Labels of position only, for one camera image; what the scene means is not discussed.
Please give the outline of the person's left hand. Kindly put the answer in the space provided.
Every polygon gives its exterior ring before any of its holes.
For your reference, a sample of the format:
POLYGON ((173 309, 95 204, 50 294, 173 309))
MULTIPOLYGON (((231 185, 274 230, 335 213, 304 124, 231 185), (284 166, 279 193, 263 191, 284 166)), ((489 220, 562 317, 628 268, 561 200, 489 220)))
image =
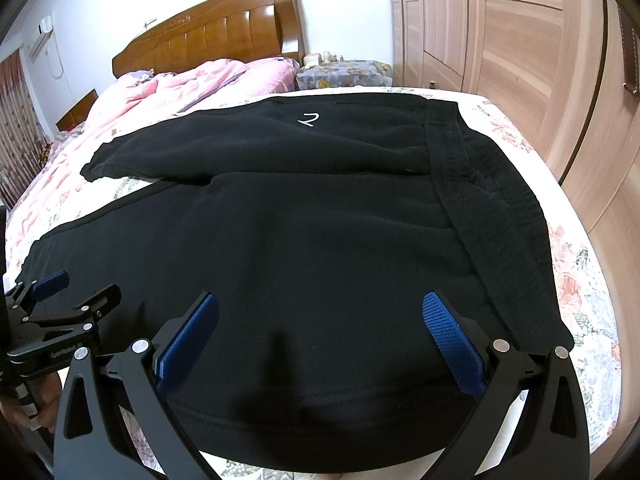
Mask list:
POLYGON ((29 415, 19 400, 1 397, 1 414, 10 424, 28 430, 45 429, 55 433, 58 407, 62 394, 62 382, 57 372, 41 377, 28 384, 35 400, 35 414, 29 415))

